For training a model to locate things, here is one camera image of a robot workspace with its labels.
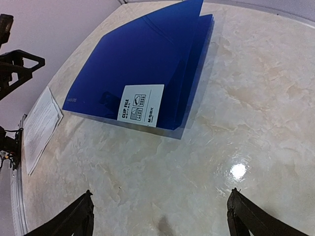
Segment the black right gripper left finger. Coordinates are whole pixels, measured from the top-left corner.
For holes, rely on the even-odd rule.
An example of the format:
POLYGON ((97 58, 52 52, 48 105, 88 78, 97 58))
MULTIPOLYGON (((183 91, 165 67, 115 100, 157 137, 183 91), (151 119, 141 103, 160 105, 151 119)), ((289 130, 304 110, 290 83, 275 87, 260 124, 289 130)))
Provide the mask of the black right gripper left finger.
POLYGON ((83 195, 42 226, 28 232, 28 236, 91 236, 94 231, 93 194, 83 195))

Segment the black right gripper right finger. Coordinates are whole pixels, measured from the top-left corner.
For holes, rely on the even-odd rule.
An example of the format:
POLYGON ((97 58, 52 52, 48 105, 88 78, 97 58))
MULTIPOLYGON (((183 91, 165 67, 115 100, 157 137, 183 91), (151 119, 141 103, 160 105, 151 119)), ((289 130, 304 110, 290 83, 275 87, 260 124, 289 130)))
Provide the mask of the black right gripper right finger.
POLYGON ((304 236, 305 233, 269 215, 236 188, 227 200, 231 236, 304 236))

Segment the printed white paper sheet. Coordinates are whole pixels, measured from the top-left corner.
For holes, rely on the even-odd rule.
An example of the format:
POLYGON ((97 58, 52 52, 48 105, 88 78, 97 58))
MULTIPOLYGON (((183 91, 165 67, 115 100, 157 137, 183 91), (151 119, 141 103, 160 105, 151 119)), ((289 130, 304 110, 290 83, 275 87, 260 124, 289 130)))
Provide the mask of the printed white paper sheet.
POLYGON ((30 176, 52 138, 63 114, 48 87, 27 115, 24 122, 24 154, 27 174, 30 176))

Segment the blue plastic clip folder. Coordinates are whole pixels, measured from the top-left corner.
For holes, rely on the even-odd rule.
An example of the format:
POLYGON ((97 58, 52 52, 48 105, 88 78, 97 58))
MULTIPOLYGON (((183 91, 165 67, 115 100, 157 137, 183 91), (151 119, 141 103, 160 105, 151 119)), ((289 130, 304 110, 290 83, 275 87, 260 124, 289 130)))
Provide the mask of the blue plastic clip folder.
POLYGON ((63 109, 171 133, 186 119, 213 15, 185 0, 126 23, 97 43, 63 109))

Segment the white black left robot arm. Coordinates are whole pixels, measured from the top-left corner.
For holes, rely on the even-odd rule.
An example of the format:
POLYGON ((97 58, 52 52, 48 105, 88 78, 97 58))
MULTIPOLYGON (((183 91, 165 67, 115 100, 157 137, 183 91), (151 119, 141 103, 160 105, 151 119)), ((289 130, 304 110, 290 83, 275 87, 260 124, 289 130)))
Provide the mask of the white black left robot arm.
MULTIPOLYGON (((22 50, 14 50, 0 56, 0 98, 32 79, 33 72, 45 66, 45 59, 22 50)), ((23 128, 6 130, 0 128, 0 166, 9 160, 10 168, 16 170, 21 162, 23 128)))

